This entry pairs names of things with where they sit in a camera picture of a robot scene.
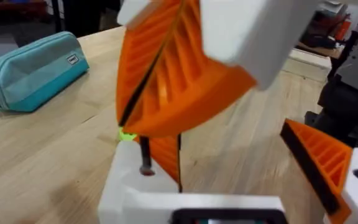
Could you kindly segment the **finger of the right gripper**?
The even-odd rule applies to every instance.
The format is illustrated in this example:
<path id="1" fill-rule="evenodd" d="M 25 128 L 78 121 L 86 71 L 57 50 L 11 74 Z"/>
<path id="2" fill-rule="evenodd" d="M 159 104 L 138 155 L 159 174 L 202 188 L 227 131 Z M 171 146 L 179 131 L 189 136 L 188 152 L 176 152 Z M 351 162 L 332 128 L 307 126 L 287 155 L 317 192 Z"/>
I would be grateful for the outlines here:
<path id="1" fill-rule="evenodd" d="M 181 1 L 124 0 L 117 21 L 126 28 L 122 43 L 116 87 L 117 122 L 129 113 L 127 105 L 160 52 L 177 16 Z"/>
<path id="2" fill-rule="evenodd" d="M 311 20 L 313 0 L 180 0 L 177 16 L 120 124 L 165 137 L 211 119 L 274 81 Z"/>

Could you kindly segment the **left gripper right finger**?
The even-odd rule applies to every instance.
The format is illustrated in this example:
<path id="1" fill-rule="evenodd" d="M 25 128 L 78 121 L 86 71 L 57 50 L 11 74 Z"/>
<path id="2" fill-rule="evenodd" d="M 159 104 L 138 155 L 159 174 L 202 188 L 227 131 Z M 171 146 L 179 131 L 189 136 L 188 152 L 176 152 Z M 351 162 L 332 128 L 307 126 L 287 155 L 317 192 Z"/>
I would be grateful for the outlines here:
<path id="1" fill-rule="evenodd" d="M 286 119 L 280 131 L 324 207 L 324 223 L 358 223 L 358 147 Z"/>

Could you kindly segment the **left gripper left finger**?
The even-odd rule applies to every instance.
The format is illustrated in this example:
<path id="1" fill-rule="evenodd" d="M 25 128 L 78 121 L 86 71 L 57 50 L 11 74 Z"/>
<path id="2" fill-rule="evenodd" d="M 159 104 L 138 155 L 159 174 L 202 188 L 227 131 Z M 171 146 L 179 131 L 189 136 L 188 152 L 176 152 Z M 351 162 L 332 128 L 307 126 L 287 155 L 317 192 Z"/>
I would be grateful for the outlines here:
<path id="1" fill-rule="evenodd" d="M 142 175 L 141 165 L 140 144 L 120 141 L 98 205 L 100 223 L 170 223 L 171 210 L 150 206 L 163 193 L 177 193 L 178 185 L 155 161 L 151 175 Z"/>

